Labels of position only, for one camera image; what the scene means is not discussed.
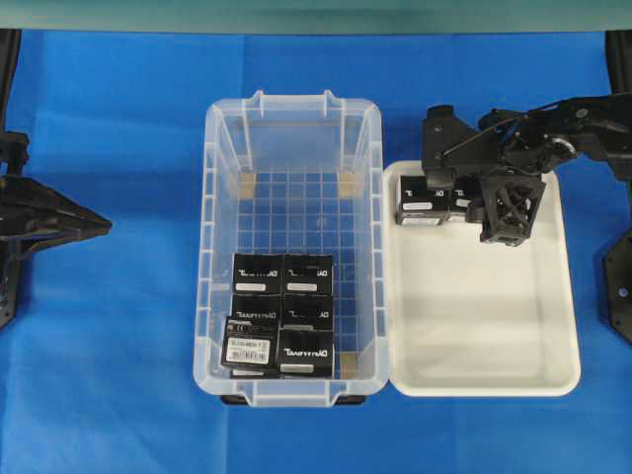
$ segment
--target blue table surface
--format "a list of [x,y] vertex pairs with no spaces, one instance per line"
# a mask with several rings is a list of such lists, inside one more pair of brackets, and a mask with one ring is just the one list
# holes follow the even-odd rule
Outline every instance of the blue table surface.
[[556,399],[228,408],[193,381],[204,113],[221,98],[373,101],[385,164],[426,108],[475,123],[609,93],[601,34],[241,37],[25,32],[9,111],[29,176],[114,222],[38,254],[0,334],[3,473],[632,472],[632,347],[601,321],[599,253],[630,225],[601,164],[561,166],[582,380]]

